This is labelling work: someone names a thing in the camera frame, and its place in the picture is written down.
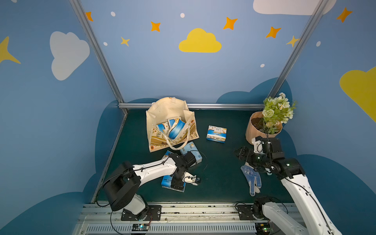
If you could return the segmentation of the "blue tissue pack barcode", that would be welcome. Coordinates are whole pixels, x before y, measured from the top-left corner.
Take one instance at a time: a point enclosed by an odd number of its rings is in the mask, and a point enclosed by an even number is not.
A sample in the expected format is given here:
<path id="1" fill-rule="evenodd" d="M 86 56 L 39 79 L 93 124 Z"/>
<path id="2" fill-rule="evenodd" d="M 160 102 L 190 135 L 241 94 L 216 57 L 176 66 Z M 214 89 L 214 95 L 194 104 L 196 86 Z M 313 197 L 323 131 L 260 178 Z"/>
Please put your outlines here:
<path id="1" fill-rule="evenodd" d="M 173 126 L 172 129 L 170 129 L 169 131 L 169 134 L 168 134 L 168 137 L 171 139 L 171 140 L 175 140 L 177 138 L 177 136 L 180 134 L 180 132 L 183 130 L 184 126 L 185 126 L 185 122 L 183 122 L 182 120 L 179 120 L 179 122 L 176 122 Z"/>

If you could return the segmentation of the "tissue pack cream top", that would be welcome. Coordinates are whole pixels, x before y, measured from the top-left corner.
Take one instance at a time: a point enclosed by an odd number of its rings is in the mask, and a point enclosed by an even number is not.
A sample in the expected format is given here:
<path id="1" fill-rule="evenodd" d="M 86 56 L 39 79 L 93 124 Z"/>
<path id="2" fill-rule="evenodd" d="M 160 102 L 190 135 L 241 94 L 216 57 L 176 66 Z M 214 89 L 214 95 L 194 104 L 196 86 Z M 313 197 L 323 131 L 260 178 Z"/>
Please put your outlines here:
<path id="1" fill-rule="evenodd" d="M 225 143 L 227 139 L 227 129 L 209 125 L 206 139 L 209 141 Z"/>

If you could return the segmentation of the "beige canvas tote bag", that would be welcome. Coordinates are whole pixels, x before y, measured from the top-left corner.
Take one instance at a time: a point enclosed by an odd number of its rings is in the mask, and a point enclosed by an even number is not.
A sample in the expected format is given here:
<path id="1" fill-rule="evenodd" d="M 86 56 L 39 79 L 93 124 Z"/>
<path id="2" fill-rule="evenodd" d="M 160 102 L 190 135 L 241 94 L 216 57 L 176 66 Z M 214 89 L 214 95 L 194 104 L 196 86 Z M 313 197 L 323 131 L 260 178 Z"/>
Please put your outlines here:
<path id="1" fill-rule="evenodd" d="M 164 148 L 180 150 L 188 142 L 199 138 L 195 113 L 186 101 L 163 98 L 146 111 L 148 148 L 155 152 Z"/>

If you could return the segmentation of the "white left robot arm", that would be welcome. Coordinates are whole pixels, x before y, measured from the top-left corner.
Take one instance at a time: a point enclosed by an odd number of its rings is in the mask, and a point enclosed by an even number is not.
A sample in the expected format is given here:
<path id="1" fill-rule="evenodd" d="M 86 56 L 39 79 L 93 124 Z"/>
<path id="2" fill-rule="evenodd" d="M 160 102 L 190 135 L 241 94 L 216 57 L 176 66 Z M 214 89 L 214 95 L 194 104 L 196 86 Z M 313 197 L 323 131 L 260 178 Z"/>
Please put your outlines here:
<path id="1" fill-rule="evenodd" d="M 112 211 L 124 210 L 133 220 L 145 220 L 148 217 L 149 206 L 146 200 L 138 195 L 141 186 L 160 177 L 170 176 L 170 187 L 183 190 L 185 184 L 197 186 L 201 179 L 188 172 L 196 164 L 193 153 L 179 155 L 167 152 L 155 162 L 147 164 L 131 164 L 125 161 L 120 164 L 111 176 L 102 183 Z"/>

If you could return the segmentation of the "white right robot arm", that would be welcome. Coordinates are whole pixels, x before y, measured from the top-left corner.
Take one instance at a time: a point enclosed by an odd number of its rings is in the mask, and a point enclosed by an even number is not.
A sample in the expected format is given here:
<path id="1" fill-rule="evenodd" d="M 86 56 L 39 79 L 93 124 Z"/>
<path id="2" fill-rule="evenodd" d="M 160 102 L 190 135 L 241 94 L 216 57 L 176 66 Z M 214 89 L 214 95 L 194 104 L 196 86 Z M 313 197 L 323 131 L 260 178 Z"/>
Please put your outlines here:
<path id="1" fill-rule="evenodd" d="M 329 218 L 311 188 L 301 164 L 295 158 L 286 158 L 277 138 L 252 139 L 253 147 L 241 147 L 235 155 L 245 164 L 241 170 L 255 196 L 260 188 L 260 173 L 275 175 L 287 189 L 297 207 L 304 225 L 283 211 L 272 197 L 255 199 L 251 211 L 256 220 L 274 223 L 286 235 L 339 235 L 341 232 Z"/>

